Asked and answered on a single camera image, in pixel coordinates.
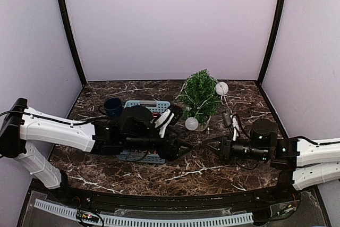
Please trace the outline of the white woven ball light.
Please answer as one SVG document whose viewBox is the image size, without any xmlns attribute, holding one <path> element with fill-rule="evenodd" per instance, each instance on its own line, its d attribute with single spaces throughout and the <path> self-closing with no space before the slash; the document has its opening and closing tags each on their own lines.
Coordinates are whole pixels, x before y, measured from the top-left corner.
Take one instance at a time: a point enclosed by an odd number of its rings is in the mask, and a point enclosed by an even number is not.
<svg viewBox="0 0 340 227">
<path fill-rule="evenodd" d="M 195 131 L 199 126 L 199 122 L 195 117 L 189 117 L 185 120 L 185 127 L 189 131 Z"/>
<path fill-rule="evenodd" d="M 215 86 L 215 92 L 220 96 L 227 95 L 229 91 L 228 84 L 225 82 L 218 82 Z"/>
</svg>

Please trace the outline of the small green christmas tree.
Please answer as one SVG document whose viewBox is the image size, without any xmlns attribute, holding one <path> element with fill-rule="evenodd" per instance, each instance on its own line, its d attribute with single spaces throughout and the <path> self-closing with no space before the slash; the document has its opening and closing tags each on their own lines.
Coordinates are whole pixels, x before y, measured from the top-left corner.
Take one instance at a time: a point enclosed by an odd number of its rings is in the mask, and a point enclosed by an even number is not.
<svg viewBox="0 0 340 227">
<path fill-rule="evenodd" d="M 183 117 L 195 117 L 199 123 L 207 116 L 216 115 L 220 108 L 220 96 L 215 92 L 217 80 L 204 69 L 190 75 L 183 88 L 176 96 L 176 101 L 183 106 Z"/>
</svg>

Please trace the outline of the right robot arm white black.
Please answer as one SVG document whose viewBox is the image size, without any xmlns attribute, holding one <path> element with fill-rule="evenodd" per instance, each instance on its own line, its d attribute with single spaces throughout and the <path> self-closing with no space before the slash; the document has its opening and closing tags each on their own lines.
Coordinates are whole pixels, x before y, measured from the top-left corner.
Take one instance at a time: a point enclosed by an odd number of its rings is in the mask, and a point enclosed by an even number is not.
<svg viewBox="0 0 340 227">
<path fill-rule="evenodd" d="M 205 140 L 206 149 L 220 159 L 252 159 L 269 162 L 280 170 L 279 185 L 271 198 L 283 202 L 294 190 L 299 191 L 339 179 L 339 138 L 311 140 L 304 136 L 278 138 L 275 123 L 260 119 L 252 124 L 248 139 L 220 136 Z"/>
</svg>

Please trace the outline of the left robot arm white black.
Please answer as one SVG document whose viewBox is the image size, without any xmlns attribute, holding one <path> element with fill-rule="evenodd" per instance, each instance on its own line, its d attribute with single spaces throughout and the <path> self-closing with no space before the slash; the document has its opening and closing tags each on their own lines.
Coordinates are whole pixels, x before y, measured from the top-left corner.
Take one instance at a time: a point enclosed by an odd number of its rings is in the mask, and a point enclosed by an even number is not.
<svg viewBox="0 0 340 227">
<path fill-rule="evenodd" d="M 68 187 L 67 175 L 51 165 L 32 141 L 65 145 L 94 155 L 118 155 L 128 149 L 149 151 L 174 161 L 192 148 L 168 130 L 182 114 L 179 106 L 171 105 L 155 117 L 148 108 L 135 105 L 123 108 L 117 117 L 100 116 L 80 122 L 47 115 L 19 98 L 2 114 L 1 156 L 21 162 L 47 189 L 54 190 L 61 202 L 69 204 L 75 192 Z"/>
</svg>

